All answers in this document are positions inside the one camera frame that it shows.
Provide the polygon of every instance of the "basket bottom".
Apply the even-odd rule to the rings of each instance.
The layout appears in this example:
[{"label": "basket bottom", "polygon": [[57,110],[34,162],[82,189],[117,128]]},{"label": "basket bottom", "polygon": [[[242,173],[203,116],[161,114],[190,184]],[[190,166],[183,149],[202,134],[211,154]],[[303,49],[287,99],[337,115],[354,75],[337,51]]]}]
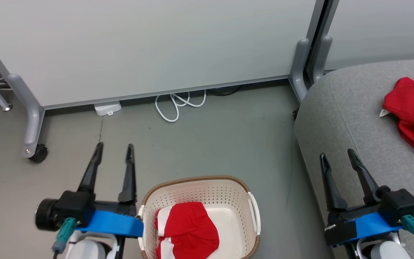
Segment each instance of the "basket bottom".
[{"label": "basket bottom", "polygon": [[204,205],[217,227],[220,245],[207,259],[235,259],[245,255],[244,235],[234,208],[224,204]]}]

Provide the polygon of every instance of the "gray ottoman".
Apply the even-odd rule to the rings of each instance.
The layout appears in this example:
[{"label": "gray ottoman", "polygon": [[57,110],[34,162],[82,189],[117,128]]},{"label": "gray ottoman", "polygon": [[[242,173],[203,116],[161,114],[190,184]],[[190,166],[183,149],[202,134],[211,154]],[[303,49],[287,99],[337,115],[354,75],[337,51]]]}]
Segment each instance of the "gray ottoman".
[{"label": "gray ottoman", "polygon": [[[327,207],[319,164],[325,153],[341,195],[348,205],[363,205],[363,192],[347,149],[354,149],[379,186],[406,188],[414,195],[414,149],[398,134],[393,115],[379,118],[384,96],[401,77],[414,80],[414,60],[366,64],[339,69],[315,83],[304,98],[295,132],[323,219]],[[414,236],[400,231],[414,257]],[[346,258],[336,248],[337,259]]]}]

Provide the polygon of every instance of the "white partition board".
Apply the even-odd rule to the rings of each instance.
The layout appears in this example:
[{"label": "white partition board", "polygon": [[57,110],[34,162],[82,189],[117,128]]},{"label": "white partition board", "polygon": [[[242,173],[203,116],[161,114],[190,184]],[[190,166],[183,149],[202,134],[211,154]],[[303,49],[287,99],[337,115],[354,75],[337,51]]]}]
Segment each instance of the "white partition board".
[{"label": "white partition board", "polygon": [[42,106],[288,75],[316,0],[0,0],[0,59]]},{"label": "white partition board", "polygon": [[414,59],[414,1],[340,0],[325,70]]}]

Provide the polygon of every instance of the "perforated basket wall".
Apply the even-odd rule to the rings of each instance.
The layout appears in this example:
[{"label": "perforated basket wall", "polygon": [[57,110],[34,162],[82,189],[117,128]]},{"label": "perforated basket wall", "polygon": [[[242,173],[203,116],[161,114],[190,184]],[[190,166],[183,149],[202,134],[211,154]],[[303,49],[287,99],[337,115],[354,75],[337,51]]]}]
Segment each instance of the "perforated basket wall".
[{"label": "perforated basket wall", "polygon": [[194,177],[166,182],[151,189],[142,201],[144,205],[142,219],[144,223],[142,256],[145,259],[157,259],[156,249],[159,244],[155,226],[156,212],[176,203],[199,201],[204,205],[230,206],[240,219],[243,230],[243,255],[252,257],[259,245],[259,235],[254,226],[254,216],[249,203],[247,185],[235,177]]}]

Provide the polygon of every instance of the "robotic arm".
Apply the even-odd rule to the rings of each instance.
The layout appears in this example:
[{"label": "robotic arm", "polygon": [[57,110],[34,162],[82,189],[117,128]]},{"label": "robotic arm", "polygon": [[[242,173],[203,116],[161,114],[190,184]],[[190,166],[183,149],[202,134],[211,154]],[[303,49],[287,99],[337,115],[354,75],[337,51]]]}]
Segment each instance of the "robotic arm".
[{"label": "robotic arm", "polygon": [[[102,153],[100,142],[76,192],[65,191],[58,200],[44,199],[36,209],[34,221],[38,229],[60,230],[52,246],[54,258],[68,244],[67,259],[122,259],[125,239],[143,236],[143,222],[136,217],[133,145],[128,145],[124,184],[117,202],[95,200],[95,179]],[[112,246],[87,237],[109,239]]]},{"label": "robotic arm", "polygon": [[387,186],[378,187],[355,151],[348,149],[348,156],[361,182],[365,205],[348,207],[335,185],[327,156],[321,154],[329,212],[327,244],[344,246],[350,259],[410,259],[398,231],[403,228],[414,234],[414,196],[406,189],[391,191]]}]

